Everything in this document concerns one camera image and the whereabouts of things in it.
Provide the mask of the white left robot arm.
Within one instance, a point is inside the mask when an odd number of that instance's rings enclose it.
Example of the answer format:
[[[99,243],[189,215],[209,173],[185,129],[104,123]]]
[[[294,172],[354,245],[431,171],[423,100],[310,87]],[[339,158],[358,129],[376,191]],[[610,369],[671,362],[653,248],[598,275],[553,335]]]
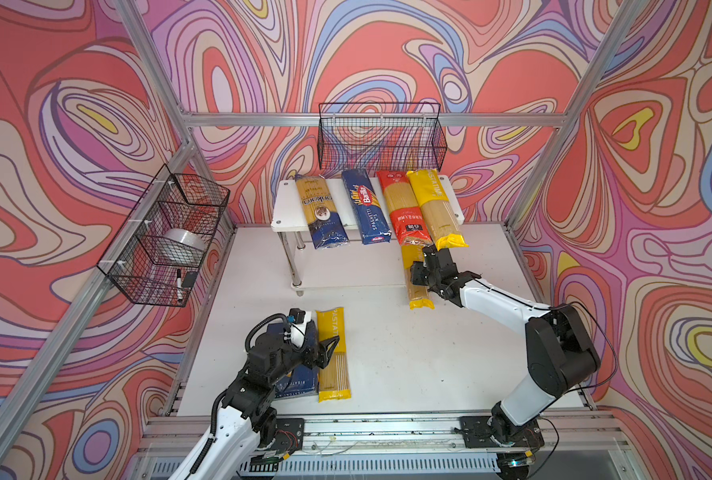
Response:
[[[340,340],[334,333],[320,338],[315,313],[299,308],[254,325],[244,339],[244,365],[214,399],[207,430],[170,477],[230,479],[244,464],[277,466],[301,450],[305,421],[278,419],[277,385],[300,367],[328,367]]]

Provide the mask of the dark blue Barilla spaghetti box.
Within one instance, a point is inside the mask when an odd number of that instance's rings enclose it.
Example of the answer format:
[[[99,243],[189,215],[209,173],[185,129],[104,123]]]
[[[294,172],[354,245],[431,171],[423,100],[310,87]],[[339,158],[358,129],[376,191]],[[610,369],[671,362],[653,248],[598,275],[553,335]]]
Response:
[[[356,223],[364,245],[387,243],[392,232],[375,188],[367,172],[350,169],[342,172],[346,193],[351,201]]]

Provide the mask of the red spaghetti bag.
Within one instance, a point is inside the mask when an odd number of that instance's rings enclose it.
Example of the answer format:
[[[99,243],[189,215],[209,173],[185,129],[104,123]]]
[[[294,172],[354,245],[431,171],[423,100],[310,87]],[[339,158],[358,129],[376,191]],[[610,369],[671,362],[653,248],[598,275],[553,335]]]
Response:
[[[378,171],[377,178],[399,243],[429,245],[432,238],[406,173]]]

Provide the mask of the blue Ankara spaghetti bag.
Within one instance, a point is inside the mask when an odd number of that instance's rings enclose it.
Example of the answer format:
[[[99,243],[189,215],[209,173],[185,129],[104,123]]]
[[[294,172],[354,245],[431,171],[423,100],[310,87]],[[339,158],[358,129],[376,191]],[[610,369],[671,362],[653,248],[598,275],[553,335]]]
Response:
[[[349,238],[327,181],[319,176],[298,175],[295,184],[314,248],[347,244]]]

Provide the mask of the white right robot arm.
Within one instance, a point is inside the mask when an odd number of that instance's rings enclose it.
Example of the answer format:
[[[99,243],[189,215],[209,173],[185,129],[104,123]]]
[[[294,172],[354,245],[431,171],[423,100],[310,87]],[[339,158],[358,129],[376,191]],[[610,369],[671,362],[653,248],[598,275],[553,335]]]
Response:
[[[599,371],[600,355],[581,313],[573,305],[551,306],[503,290],[472,271],[459,271],[448,249],[421,249],[410,263],[414,285],[427,288],[460,308],[488,316],[521,334],[526,343],[527,375],[491,409],[477,434],[510,447],[526,438],[537,418],[566,393]]]

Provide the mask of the yellow Pastatime spaghetti bag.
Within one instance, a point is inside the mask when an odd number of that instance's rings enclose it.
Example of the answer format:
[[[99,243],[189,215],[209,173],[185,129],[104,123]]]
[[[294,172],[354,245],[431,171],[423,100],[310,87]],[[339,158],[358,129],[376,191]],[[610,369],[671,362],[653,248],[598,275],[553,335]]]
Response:
[[[407,178],[436,248],[468,247],[438,172],[409,171]]]
[[[319,370],[320,402],[346,400],[352,397],[348,371],[345,309],[338,307],[328,311],[317,311],[318,340],[325,342],[338,337],[337,346],[328,366]]]
[[[422,246],[403,245],[401,247],[401,254],[409,298],[409,308],[411,310],[419,308],[434,309],[435,305],[430,298],[428,288],[426,286],[415,285],[412,280],[412,267],[414,263],[423,261]]]

